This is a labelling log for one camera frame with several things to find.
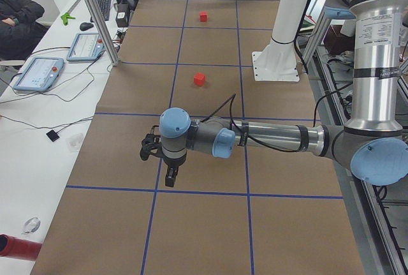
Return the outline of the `red block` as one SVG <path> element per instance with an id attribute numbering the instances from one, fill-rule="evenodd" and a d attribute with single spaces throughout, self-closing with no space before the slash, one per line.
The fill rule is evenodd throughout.
<path id="1" fill-rule="evenodd" d="M 204 73 L 197 72 L 193 77 L 193 82 L 196 86 L 202 87 L 206 82 L 206 75 Z"/>
<path id="2" fill-rule="evenodd" d="M 200 22 L 206 22 L 207 20 L 208 20 L 208 14 L 207 14 L 207 12 L 200 12 L 199 13 L 199 19 L 200 19 Z"/>

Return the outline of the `clear plastic bag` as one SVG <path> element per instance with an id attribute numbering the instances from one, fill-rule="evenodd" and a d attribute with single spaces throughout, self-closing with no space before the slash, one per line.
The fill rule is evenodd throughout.
<path id="1" fill-rule="evenodd" d="M 84 134 L 77 133 L 66 139 L 68 150 L 70 152 L 78 152 L 81 149 L 82 143 L 84 141 Z"/>

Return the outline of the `small black square pad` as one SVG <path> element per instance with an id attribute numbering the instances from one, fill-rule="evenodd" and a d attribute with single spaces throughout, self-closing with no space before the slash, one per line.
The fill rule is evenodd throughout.
<path id="1" fill-rule="evenodd" d="M 46 136 L 50 139 L 51 142 L 55 142 L 60 138 L 58 132 L 55 130 L 50 130 L 46 133 Z"/>

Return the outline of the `clear tape roll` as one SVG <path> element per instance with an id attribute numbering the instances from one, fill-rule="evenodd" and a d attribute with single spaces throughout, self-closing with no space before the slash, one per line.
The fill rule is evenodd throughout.
<path id="1" fill-rule="evenodd" d="M 41 220 L 38 217 L 29 218 L 22 227 L 22 235 L 35 233 L 41 225 Z"/>

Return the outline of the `far blue teach pendant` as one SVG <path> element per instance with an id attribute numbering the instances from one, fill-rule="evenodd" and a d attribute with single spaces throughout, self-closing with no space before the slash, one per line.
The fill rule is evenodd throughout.
<path id="1" fill-rule="evenodd" d="M 66 56 L 68 62 L 93 62 L 104 51 L 98 33 L 77 33 Z"/>

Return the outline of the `blue teach pendant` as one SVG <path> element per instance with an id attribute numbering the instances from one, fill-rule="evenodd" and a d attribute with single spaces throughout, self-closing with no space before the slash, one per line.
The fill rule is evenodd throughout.
<path id="1" fill-rule="evenodd" d="M 68 62 L 93 62 L 104 51 L 98 33 L 77 33 L 66 56 Z"/>
<path id="2" fill-rule="evenodd" d="M 17 91 L 45 92 L 57 80 L 64 67 L 59 57 L 35 57 L 13 86 Z"/>

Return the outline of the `black box with label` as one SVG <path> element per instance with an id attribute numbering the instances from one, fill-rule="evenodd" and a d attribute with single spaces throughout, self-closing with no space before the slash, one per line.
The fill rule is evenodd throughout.
<path id="1" fill-rule="evenodd" d="M 121 3 L 117 5 L 117 14 L 115 21 L 117 27 L 127 27 L 129 25 L 130 8 L 127 3 Z"/>

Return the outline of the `near blue teach pendant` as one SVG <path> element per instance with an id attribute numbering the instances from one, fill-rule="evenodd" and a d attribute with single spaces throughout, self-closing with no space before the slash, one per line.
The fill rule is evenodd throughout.
<path id="1" fill-rule="evenodd" d="M 13 86 L 17 91 L 45 92 L 57 80 L 64 67 L 59 57 L 35 57 Z"/>

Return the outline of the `black computer mouse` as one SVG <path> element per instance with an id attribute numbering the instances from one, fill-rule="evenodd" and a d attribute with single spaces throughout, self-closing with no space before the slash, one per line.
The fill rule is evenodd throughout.
<path id="1" fill-rule="evenodd" d="M 81 31 L 87 31 L 87 30 L 89 30 L 89 29 L 91 29 L 91 28 L 93 28 L 93 27 L 94 27 L 94 24 L 91 23 L 91 22 L 82 22 L 82 23 L 80 24 L 80 26 L 79 26 L 79 29 L 80 29 Z"/>

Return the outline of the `red cylinder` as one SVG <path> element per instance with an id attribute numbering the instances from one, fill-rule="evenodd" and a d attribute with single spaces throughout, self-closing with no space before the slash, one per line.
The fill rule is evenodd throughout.
<path id="1" fill-rule="evenodd" d="M 35 261 L 42 243 L 1 234 L 1 256 L 19 260 Z"/>

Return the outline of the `black keyboard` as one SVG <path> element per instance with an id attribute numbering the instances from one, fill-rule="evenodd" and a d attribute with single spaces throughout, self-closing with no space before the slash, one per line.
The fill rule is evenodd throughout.
<path id="1" fill-rule="evenodd" d="M 110 18 L 110 10 L 111 10 L 111 3 L 112 0 L 96 0 L 101 10 L 101 14 L 105 21 L 108 21 Z"/>

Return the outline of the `green plastic clamp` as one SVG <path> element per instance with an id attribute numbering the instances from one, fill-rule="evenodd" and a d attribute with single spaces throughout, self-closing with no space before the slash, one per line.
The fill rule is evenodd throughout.
<path id="1" fill-rule="evenodd" d="M 75 20 L 76 17 L 70 15 L 69 12 L 64 13 L 63 15 L 61 15 L 61 20 L 64 26 L 68 25 L 69 20 Z"/>

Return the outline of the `person in black jacket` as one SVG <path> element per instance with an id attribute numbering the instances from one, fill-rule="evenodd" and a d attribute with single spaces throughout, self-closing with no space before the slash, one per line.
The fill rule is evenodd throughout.
<path id="1" fill-rule="evenodd" d="M 27 59 L 47 29 L 37 22 L 45 10 L 32 0 L 1 0 L 1 58 Z"/>

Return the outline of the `aluminium frame post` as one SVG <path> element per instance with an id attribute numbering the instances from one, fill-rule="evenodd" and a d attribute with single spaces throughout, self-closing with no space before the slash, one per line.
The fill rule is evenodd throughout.
<path id="1" fill-rule="evenodd" d="M 119 62 L 119 57 L 113 45 L 113 41 L 111 39 L 108 27 L 105 24 L 105 20 L 99 8 L 99 4 L 97 0 L 84 0 L 84 1 L 91 14 L 91 17 L 94 21 L 96 29 L 103 41 L 103 45 L 105 46 L 105 50 L 110 58 L 111 64 L 113 66 L 116 66 Z"/>

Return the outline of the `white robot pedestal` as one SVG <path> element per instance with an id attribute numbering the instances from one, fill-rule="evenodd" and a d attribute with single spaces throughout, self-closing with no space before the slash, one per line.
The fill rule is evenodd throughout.
<path id="1" fill-rule="evenodd" d="M 298 82 L 296 36 L 309 0 L 280 0 L 270 43 L 252 53 L 256 81 Z"/>

